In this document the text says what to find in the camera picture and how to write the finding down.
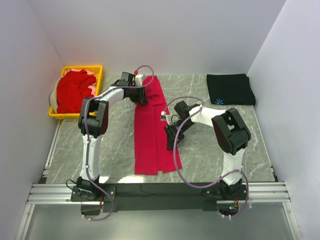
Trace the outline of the crimson red t shirt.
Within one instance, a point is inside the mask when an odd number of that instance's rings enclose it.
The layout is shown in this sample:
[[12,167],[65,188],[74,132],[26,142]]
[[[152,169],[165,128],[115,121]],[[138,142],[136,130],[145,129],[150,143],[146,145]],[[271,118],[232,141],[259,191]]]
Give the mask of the crimson red t shirt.
[[134,110],[134,173],[157,175],[176,170],[174,154],[167,149],[167,123],[161,112],[167,102],[157,76],[147,76],[143,81],[147,104],[137,103]]

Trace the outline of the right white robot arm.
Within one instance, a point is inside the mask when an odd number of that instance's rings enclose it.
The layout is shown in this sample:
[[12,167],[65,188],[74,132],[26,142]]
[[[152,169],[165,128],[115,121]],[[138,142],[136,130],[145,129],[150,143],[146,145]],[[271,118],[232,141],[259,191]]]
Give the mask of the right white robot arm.
[[166,110],[160,114],[161,120],[167,122],[164,127],[166,148],[175,150],[178,143],[184,139],[184,133],[194,124],[213,128],[218,146],[223,153],[223,168],[221,178],[205,187],[204,192],[216,200],[246,199],[248,187],[243,185],[242,161],[251,140],[251,133],[238,110],[217,110],[201,104],[187,105],[183,100],[174,106],[174,110],[178,115],[176,122],[171,120]]

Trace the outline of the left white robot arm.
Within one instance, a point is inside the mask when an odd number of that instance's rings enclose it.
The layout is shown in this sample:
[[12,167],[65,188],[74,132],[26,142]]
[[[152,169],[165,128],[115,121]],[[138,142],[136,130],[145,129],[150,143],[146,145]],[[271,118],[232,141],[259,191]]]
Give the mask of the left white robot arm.
[[147,104],[145,74],[123,72],[107,91],[95,97],[86,97],[81,106],[78,128],[82,134],[83,157],[80,175],[76,181],[68,179],[65,185],[72,190],[74,201],[114,201],[115,190],[100,184],[100,148],[109,125],[110,108],[125,98],[134,103]]

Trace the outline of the yellow plastic basket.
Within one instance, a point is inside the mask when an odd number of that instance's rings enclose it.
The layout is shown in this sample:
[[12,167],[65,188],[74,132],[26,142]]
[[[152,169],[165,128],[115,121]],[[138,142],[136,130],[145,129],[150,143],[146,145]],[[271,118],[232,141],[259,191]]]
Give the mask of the yellow plastic basket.
[[[94,75],[96,77],[96,84],[94,86],[90,86],[90,88],[92,89],[92,93],[94,94],[94,96],[99,95],[101,91],[102,76],[103,76],[103,67],[101,65],[65,66],[62,68],[60,76],[64,77],[65,74],[69,71],[78,72],[81,70],[86,70],[88,75]],[[80,116],[80,113],[64,113],[64,114],[55,113],[53,108],[50,106],[48,115],[57,120],[63,120],[63,119],[77,119]]]

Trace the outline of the dark red t shirt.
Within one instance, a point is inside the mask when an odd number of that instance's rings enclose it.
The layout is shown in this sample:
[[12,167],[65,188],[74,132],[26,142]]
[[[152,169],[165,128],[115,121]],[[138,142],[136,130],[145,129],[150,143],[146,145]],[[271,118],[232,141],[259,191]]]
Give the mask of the dark red t shirt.
[[81,112],[84,98],[94,97],[90,86],[94,86],[97,79],[86,70],[69,71],[57,85],[58,114],[78,114]]

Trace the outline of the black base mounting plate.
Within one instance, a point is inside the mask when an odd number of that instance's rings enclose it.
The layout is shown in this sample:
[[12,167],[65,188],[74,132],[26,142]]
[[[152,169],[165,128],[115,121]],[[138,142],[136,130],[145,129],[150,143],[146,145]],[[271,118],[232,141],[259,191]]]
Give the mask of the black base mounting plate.
[[75,185],[72,188],[71,202],[88,203],[81,212],[84,215],[98,215],[118,211],[154,210],[203,210],[219,211],[234,216],[239,211],[239,201],[245,201],[248,188],[241,181],[228,186],[220,181],[208,188],[193,188],[184,183],[102,183],[100,187],[109,195],[93,189]]

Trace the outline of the folded black t shirt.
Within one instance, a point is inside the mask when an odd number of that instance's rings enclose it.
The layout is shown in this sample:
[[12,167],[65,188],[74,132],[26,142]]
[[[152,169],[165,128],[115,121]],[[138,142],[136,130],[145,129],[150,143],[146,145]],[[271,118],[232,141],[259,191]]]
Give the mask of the folded black t shirt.
[[213,105],[254,106],[256,97],[250,79],[244,74],[207,74],[206,84]]

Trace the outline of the beige cloth in basket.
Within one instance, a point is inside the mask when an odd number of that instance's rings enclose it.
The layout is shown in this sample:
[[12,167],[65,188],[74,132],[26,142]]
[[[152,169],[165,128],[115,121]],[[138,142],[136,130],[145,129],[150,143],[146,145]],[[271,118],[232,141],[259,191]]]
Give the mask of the beige cloth in basket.
[[60,76],[56,82],[55,82],[55,85],[53,87],[53,90],[50,94],[50,97],[49,97],[49,101],[50,101],[50,105],[51,107],[53,108],[53,111],[55,113],[57,113],[57,108],[58,108],[58,97],[57,97],[57,88],[58,88],[58,84],[60,82],[60,80],[63,78],[63,76]]

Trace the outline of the aluminium frame rail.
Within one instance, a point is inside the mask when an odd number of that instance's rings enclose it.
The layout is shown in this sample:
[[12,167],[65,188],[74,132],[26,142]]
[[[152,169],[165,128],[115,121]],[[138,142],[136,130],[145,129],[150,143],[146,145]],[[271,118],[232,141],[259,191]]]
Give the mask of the aluminium frame rail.
[[[290,202],[284,182],[250,182],[249,200],[253,203]],[[65,184],[33,184],[26,203],[28,205],[71,204],[72,190]]]

